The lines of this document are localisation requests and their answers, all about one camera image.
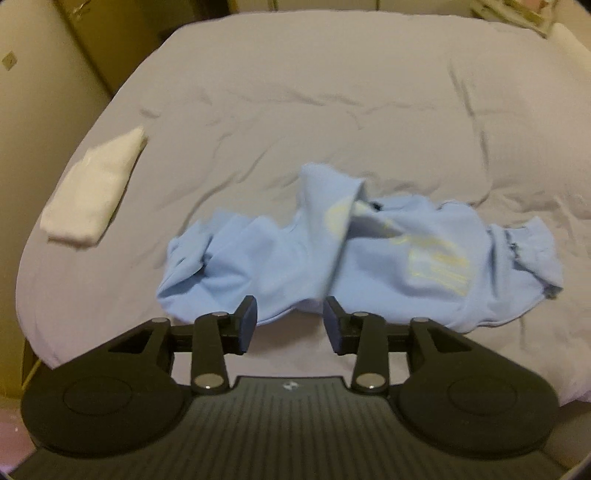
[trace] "logo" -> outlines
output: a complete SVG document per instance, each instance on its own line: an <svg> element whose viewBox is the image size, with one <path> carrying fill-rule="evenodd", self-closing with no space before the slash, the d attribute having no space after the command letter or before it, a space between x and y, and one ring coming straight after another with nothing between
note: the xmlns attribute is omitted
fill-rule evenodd
<svg viewBox="0 0 591 480"><path fill-rule="evenodd" d="M289 380L289 382L285 382L283 384L283 388L285 388L288 392L293 392L300 388L300 384L298 382L294 382L293 380Z"/></svg>

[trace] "light blue shirt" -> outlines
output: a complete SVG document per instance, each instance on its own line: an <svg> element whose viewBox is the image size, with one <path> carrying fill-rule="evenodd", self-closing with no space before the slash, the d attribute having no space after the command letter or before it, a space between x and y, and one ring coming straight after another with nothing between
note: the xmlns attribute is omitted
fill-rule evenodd
<svg viewBox="0 0 591 480"><path fill-rule="evenodd" d="M348 312L392 323L429 317L468 332L506 323L562 288L554 239L538 217L505 229L455 201L370 202L362 179L324 164L304 165L300 181L285 228L218 210L174 238L157 291L163 309L192 322L254 295L263 324L292 309L320 313L333 295Z"/></svg>

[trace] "white bedsheet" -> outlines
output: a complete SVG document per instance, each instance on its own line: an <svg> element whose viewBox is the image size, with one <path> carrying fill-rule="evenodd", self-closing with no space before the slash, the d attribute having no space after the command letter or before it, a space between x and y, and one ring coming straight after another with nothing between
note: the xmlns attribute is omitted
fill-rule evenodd
<svg viewBox="0 0 591 480"><path fill-rule="evenodd" d="M69 166L144 125L141 154L96 248L47 242L35 226L17 310L55 367L163 313L155 290L168 241L216 207L289 220L297 172L324 161L369 179L369 194L457 199L485 222L538 215L565 291L469 336L547 378L562 403L591 399L591 89L531 31L384 12L238 15L190 25L146 60ZM392 379L407 372L391 356ZM255 332L232 375L345 375L319 319Z"/></svg>

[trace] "pink floor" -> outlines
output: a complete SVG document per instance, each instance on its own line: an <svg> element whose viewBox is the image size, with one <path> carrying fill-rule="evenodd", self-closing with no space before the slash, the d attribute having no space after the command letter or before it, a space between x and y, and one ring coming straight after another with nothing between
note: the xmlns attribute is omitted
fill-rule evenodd
<svg viewBox="0 0 591 480"><path fill-rule="evenodd" d="M0 471L13 470L32 451L33 443L22 424L19 401L0 397Z"/></svg>

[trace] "circular pad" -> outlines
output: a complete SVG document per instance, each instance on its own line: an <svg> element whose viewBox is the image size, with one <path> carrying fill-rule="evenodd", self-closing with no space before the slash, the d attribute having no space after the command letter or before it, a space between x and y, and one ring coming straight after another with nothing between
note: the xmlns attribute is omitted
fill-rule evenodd
<svg viewBox="0 0 591 480"><path fill-rule="evenodd" d="M62 455L98 457L161 437L177 424L185 400L164 371L124 353L46 372L25 392L21 412L36 443Z"/></svg>
<svg viewBox="0 0 591 480"><path fill-rule="evenodd" d="M457 355L465 353L438 355L402 385L396 405L403 419L455 455L503 458L540 447L558 410L552 388L498 355Z"/></svg>

